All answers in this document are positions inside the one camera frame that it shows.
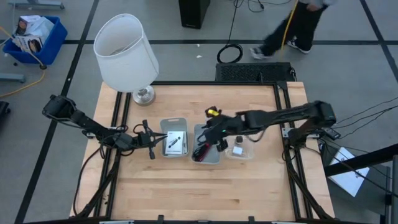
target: lamp base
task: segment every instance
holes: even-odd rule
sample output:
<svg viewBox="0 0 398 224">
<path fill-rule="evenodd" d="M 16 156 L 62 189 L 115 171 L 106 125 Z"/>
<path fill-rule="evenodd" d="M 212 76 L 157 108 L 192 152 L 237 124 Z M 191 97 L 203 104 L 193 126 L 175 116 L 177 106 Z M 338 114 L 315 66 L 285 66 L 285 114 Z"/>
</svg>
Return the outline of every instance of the lamp base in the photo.
<svg viewBox="0 0 398 224">
<path fill-rule="evenodd" d="M 155 101 L 156 94 L 152 86 L 147 86 L 143 89 L 134 91 L 132 98 L 139 106 L 149 106 Z"/>
</svg>

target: concrete floor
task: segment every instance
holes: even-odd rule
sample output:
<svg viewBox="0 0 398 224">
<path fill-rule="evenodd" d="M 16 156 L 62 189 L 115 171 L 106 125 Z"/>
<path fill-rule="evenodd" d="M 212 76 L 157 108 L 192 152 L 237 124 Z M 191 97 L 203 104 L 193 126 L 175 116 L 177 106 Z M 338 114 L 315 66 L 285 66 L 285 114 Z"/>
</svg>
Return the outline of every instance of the concrete floor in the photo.
<svg viewBox="0 0 398 224">
<path fill-rule="evenodd" d="M 10 102 L 12 113 L 0 126 L 0 223 L 13 223 L 39 156 L 50 121 L 41 115 L 41 109 L 51 94 L 59 94 L 67 79 L 74 74 L 68 97 L 74 99 L 82 111 L 93 116 L 100 84 L 102 82 L 92 45 L 83 46 L 76 70 L 70 70 L 76 57 L 86 20 L 94 0 L 64 1 L 64 11 L 16 9 L 16 19 L 24 14 L 58 16 L 68 30 L 67 40 L 53 65 L 46 70 L 46 77 L 39 85 L 16 95 L 1 99 Z M 388 52 L 398 57 L 398 31 L 391 29 L 398 20 L 395 0 L 366 1 L 385 42 L 369 22 L 359 0 L 338 1 L 325 11 L 315 35 L 315 40 L 335 40 L 334 45 L 317 42 L 308 55 L 286 49 L 285 61 L 296 69 L 298 80 L 304 82 L 309 100 L 331 103 L 342 119 L 364 110 L 380 101 L 398 95 L 398 83 L 386 58 Z M 232 39 L 261 40 L 271 33 L 289 13 L 293 2 L 281 6 L 265 4 L 265 12 L 252 13 L 247 4 L 238 9 Z M 228 0 L 213 0 L 208 8 L 201 30 L 181 27 L 177 0 L 100 0 L 87 40 L 93 40 L 101 26 L 111 17 L 130 13 L 137 16 L 150 40 L 227 39 L 233 15 L 233 5 Z M 11 31 L 12 7 L 0 2 L 0 26 Z M 0 33 L 0 40 L 6 36 Z M 373 40 L 368 45 L 344 40 Z M 158 80 L 214 80 L 216 54 L 221 44 L 155 44 L 154 53 L 160 63 Z M 241 62 L 253 62 L 249 48 L 242 45 Z M 235 51 L 226 51 L 224 59 L 233 58 Z M 0 57 L 0 72 L 23 73 L 27 83 L 39 79 L 38 66 L 18 64 L 12 57 Z M 0 82 L 0 95 L 15 90 L 20 83 Z M 395 105 L 389 103 L 384 107 Z M 398 111 L 389 111 L 376 122 L 339 141 L 342 145 L 373 151 L 397 142 L 398 124 L 393 122 Z M 357 126 L 341 129 L 345 134 Z M 25 222 L 67 218 L 86 139 L 79 131 L 57 126 L 50 145 L 43 171 L 27 211 Z M 343 198 L 334 197 L 333 206 L 338 218 L 357 222 L 377 223 L 378 215 Z"/>
</svg>

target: wooden table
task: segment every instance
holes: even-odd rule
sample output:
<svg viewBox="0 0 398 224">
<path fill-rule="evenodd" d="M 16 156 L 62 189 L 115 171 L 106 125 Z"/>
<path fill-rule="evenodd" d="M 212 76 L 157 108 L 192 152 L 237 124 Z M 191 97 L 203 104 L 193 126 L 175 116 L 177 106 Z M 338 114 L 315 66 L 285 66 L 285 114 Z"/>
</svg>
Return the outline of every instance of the wooden table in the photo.
<svg viewBox="0 0 398 224">
<path fill-rule="evenodd" d="M 292 106 L 307 102 L 303 83 L 288 83 Z M 205 122 L 204 110 L 217 106 L 224 114 L 242 110 L 276 110 L 271 86 L 154 86 L 156 101 L 140 107 L 131 101 L 127 125 L 132 127 L 147 119 L 150 128 L 160 132 L 160 120 L 187 119 L 192 145 L 193 127 Z M 103 84 L 94 119 L 110 126 L 116 91 Z M 121 120 L 123 106 L 118 121 Z M 315 140 L 307 146 L 317 149 Z M 88 140 L 85 159 L 98 148 L 97 140 Z M 246 221 L 294 220 L 285 162 L 281 158 L 282 139 L 278 125 L 267 129 L 255 144 L 254 159 L 237 161 L 222 153 L 220 165 L 195 164 L 190 157 L 168 159 L 155 148 L 156 160 L 150 160 L 147 149 L 122 157 L 114 199 L 112 219 Z M 302 160 L 309 191 L 327 213 L 334 216 L 320 156 L 302 149 Z M 88 163 L 81 180 L 77 210 L 80 211 L 98 188 L 103 160 L 96 155 Z M 305 217 L 299 193 L 302 217 Z M 101 207 L 104 214 L 105 205 Z"/>
</svg>

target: blue plastic crate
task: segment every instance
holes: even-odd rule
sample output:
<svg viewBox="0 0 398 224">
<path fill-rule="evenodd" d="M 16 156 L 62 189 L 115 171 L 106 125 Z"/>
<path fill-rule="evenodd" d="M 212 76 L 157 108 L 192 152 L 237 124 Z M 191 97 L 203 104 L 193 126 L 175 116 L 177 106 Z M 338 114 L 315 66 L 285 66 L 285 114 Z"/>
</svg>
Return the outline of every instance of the blue plastic crate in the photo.
<svg viewBox="0 0 398 224">
<path fill-rule="evenodd" d="M 51 30 L 49 37 L 45 41 L 42 50 L 34 55 L 40 61 L 42 61 L 44 65 L 51 65 L 57 57 L 63 41 L 68 35 L 68 31 L 61 24 L 59 17 L 46 16 L 46 18 L 54 23 L 54 27 Z M 11 40 L 7 41 L 3 47 L 3 52 L 12 55 L 15 59 L 22 63 L 39 63 L 29 53 L 23 52 L 18 46 L 12 43 Z"/>
</svg>

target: white sneaker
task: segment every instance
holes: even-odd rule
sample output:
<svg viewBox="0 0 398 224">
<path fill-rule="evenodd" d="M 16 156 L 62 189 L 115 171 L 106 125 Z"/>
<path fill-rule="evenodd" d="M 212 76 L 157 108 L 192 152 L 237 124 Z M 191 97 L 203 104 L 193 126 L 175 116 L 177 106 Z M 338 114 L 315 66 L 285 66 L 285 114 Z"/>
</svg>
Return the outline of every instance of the white sneaker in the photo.
<svg viewBox="0 0 398 224">
<path fill-rule="evenodd" d="M 272 57 L 272 55 L 264 55 L 259 47 L 250 48 L 250 53 L 251 56 L 257 60 L 269 59 Z"/>
<path fill-rule="evenodd" d="M 288 42 L 287 42 L 287 45 L 289 45 L 290 47 L 292 47 L 292 48 L 294 48 L 294 49 L 297 49 L 297 50 L 301 51 L 301 53 L 303 53 L 303 54 L 308 54 L 308 53 L 310 53 L 310 51 L 311 51 L 311 50 L 303 50 L 303 49 L 301 49 L 300 47 L 297 47 L 294 40 L 288 41 Z"/>
</svg>

